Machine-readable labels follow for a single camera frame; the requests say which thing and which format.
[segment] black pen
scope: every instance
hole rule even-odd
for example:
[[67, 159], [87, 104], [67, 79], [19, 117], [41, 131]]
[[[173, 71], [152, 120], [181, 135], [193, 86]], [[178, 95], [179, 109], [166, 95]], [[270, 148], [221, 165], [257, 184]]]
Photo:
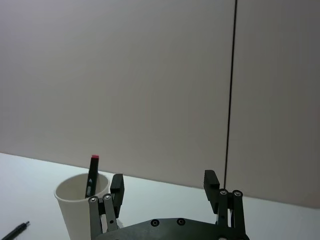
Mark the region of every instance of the black pen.
[[85, 188], [85, 198], [90, 198], [96, 194], [96, 186], [98, 180], [98, 164], [99, 155], [92, 155], [90, 162], [90, 169]]
[[22, 223], [19, 226], [17, 226], [15, 229], [13, 229], [7, 236], [2, 238], [2, 240], [13, 240], [15, 239], [20, 233], [22, 233], [24, 230], [26, 230], [27, 226], [29, 225], [29, 221], [26, 223]]

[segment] cup rim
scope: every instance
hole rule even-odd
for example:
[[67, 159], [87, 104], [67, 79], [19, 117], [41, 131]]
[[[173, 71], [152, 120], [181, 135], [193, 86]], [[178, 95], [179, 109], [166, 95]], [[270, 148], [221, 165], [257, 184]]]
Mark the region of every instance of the cup rim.
[[[88, 199], [89, 199], [89, 197], [86, 197], [86, 198], [83, 198], [83, 199], [79, 199], [79, 200], [68, 200], [68, 199], [63, 199], [63, 198], [61, 198], [61, 197], [59, 197], [59, 196], [57, 195], [57, 189], [60, 187], [60, 185], [62, 185], [64, 182], [66, 182], [66, 181], [68, 181], [68, 180], [70, 180], [70, 179], [72, 179], [72, 178], [75, 178], [75, 177], [78, 177], [78, 176], [81, 176], [81, 175], [88, 175], [88, 173], [77, 174], [77, 175], [68, 177], [67, 179], [65, 179], [65, 180], [63, 180], [62, 182], [60, 182], [59, 185], [54, 189], [54, 192], [53, 192], [54, 197], [55, 197], [58, 201], [65, 202], [65, 203], [83, 203], [83, 202], [87, 202]], [[101, 174], [101, 173], [98, 173], [98, 178], [99, 178], [99, 177], [106, 178], [107, 184], [106, 184], [105, 188], [104, 188], [102, 191], [96, 193], [95, 196], [100, 195], [101, 193], [106, 193], [106, 190], [108, 190], [108, 187], [109, 187], [109, 179], [107, 178], [107, 176], [105, 176], [105, 175], [103, 175], [103, 174]]]

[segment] pen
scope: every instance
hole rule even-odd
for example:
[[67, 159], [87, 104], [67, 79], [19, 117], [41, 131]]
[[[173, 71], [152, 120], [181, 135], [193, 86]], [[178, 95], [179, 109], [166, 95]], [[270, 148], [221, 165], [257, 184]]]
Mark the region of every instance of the pen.
[[15, 229], [13, 229], [11, 232], [9, 232], [9, 234], [7, 236], [2, 238], [2, 240], [13, 240], [13, 239], [15, 239], [20, 233], [22, 233], [27, 228], [28, 225], [29, 225], [29, 221], [27, 221], [26, 223], [20, 224]]
[[92, 155], [90, 162], [90, 169], [85, 188], [85, 198], [90, 198], [96, 194], [96, 186], [98, 180], [98, 164], [99, 155]]

